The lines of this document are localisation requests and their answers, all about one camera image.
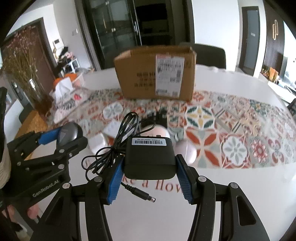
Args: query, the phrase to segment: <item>white table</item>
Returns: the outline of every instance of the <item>white table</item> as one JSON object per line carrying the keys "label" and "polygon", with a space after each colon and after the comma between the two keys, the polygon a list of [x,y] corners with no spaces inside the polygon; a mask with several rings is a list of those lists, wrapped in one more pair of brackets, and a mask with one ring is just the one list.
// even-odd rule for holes
{"label": "white table", "polygon": [[[119,83],[114,69],[96,72],[84,77],[90,89],[117,88]],[[196,66],[195,89],[217,91],[256,99],[271,105],[285,108],[284,104],[264,82],[237,73],[225,72],[216,68]],[[33,157],[52,154],[55,143],[45,148],[39,146]],[[90,155],[89,149],[81,151],[70,159],[69,170],[72,185],[86,183],[81,159]],[[197,169],[215,183],[227,185],[236,182],[242,188],[259,215],[271,241],[278,241],[296,216],[296,163],[257,169]],[[135,186],[144,189],[156,198],[155,203],[143,201],[122,187],[111,206],[105,206],[113,240],[187,240],[195,206],[191,206],[177,192],[178,179],[165,180],[163,190],[160,183],[149,181],[148,188],[142,188],[142,180],[134,181]],[[165,186],[173,184],[168,192]],[[45,210],[53,194],[40,202]],[[220,226],[220,203],[216,203],[216,217],[212,240],[218,240]],[[81,204],[81,235],[87,240],[84,205]]]}
{"label": "white table", "polygon": [[272,83],[271,81],[268,82],[268,85],[270,86],[270,88],[273,89],[273,91],[277,95],[279,95],[283,100],[287,101],[288,103],[291,103],[296,98],[296,96],[293,95],[290,91],[279,85],[276,85],[275,83]]}

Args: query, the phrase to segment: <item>cabinet door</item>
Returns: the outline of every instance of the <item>cabinet door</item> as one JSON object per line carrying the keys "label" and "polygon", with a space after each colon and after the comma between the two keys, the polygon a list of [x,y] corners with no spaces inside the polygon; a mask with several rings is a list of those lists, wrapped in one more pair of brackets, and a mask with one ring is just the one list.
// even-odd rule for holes
{"label": "cabinet door", "polygon": [[86,0],[87,17],[103,69],[114,67],[121,52],[141,45],[132,0]]}

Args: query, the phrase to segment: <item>blue gripper pad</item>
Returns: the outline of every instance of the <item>blue gripper pad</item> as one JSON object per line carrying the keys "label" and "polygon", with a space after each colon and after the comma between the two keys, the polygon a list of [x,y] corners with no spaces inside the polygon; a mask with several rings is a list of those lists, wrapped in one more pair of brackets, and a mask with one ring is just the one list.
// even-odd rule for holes
{"label": "blue gripper pad", "polygon": [[114,201],[117,197],[117,193],[120,187],[120,183],[123,177],[123,159],[120,160],[119,164],[117,165],[114,175],[111,178],[111,181],[109,183],[109,189],[108,189],[108,196],[107,196],[107,202],[110,205],[112,201]]}
{"label": "blue gripper pad", "polygon": [[39,145],[46,145],[56,140],[60,130],[61,127],[43,133],[38,140]]}
{"label": "blue gripper pad", "polygon": [[192,185],[189,181],[189,178],[186,174],[186,171],[182,165],[181,160],[177,157],[177,178],[179,180],[184,198],[188,201],[188,203],[191,203],[193,200],[193,195],[192,195]]}

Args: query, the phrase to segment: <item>orange cloth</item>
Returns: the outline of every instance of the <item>orange cloth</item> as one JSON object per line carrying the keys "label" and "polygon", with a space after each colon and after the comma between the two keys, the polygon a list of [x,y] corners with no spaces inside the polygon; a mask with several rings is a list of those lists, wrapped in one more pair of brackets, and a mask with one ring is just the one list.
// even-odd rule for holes
{"label": "orange cloth", "polygon": [[53,89],[55,89],[56,85],[58,82],[60,82],[61,80],[63,80],[64,78],[70,77],[71,82],[73,82],[74,80],[77,79],[77,74],[74,73],[69,73],[69,74],[65,74],[65,76],[63,78],[57,78],[54,80],[54,86]]}

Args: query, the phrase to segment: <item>wall switch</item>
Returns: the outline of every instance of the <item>wall switch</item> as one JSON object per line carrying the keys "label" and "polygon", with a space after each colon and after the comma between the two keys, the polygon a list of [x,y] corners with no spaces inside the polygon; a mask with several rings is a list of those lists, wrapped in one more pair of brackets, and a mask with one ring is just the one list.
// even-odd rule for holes
{"label": "wall switch", "polygon": [[75,29],[75,30],[72,31],[72,36],[75,36],[76,34],[78,34],[78,30],[77,29]]}

